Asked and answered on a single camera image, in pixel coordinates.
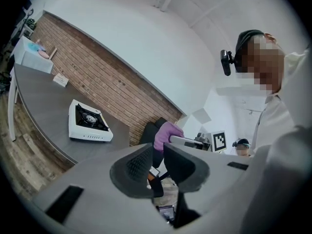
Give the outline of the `white portable gas stove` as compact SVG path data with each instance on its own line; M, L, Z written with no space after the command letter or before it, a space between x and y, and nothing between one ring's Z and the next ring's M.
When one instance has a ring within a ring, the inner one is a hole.
M69 107L68 131L75 139L109 142L113 138L101 111L75 99Z

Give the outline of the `white printed cardboard box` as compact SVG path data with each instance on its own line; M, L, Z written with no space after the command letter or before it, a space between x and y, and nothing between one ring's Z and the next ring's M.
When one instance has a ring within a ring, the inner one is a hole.
M53 81L62 87L66 87L69 79L66 78L65 76L61 75L60 73L58 73L54 76Z

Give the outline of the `black office chair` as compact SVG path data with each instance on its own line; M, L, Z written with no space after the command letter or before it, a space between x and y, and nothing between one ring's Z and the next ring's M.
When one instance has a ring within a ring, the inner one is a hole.
M139 144L151 143L153 149L153 167L158 168L163 160L163 152L154 148L155 136L161 126L167 122L166 119L160 117L155 123L148 122L143 130Z

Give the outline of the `person's white shirt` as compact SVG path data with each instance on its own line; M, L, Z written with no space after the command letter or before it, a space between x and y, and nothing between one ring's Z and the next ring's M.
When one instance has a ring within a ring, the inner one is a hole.
M266 98L254 133L254 152L269 148L260 200L293 200L312 175L312 53L284 58L281 86Z

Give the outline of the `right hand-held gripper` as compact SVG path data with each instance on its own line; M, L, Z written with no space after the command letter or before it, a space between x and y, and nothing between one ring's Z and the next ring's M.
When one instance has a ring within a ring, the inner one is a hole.
M214 153L220 153L227 149L225 131L198 133L194 139L171 136L170 142Z

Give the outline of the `table with light blue tablecloth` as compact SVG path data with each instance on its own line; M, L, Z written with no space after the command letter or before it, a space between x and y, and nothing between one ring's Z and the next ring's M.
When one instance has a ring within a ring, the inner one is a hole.
M40 56L38 51L30 50L28 43L33 42L22 36L14 47L10 57L14 56L14 61L17 64L50 74L54 66L53 62Z

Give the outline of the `black recorder box with screen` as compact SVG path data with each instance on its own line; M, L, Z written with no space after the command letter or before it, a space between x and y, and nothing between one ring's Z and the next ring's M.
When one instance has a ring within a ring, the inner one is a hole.
M175 218L175 207L174 205L168 206L157 206L159 213L167 220L173 221Z

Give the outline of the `purple cloth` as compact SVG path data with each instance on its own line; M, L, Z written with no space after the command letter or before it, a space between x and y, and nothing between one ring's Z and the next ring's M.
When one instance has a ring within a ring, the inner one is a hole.
M181 128L171 122L165 122L155 135L154 149L163 152L163 145L165 143L171 143L170 137L184 137L184 132Z

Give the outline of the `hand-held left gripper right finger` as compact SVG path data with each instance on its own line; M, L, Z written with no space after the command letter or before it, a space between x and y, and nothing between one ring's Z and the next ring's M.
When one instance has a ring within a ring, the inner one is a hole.
M164 144L164 164L181 194L197 192L210 175L209 165L201 159L204 152L195 148Z

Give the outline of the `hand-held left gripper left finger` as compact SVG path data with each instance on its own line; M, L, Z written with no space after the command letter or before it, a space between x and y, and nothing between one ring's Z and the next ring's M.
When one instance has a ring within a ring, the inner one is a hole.
M150 143L135 146L135 150L115 161L110 168L112 183L130 198L152 199L154 193L147 188L147 180L153 163Z

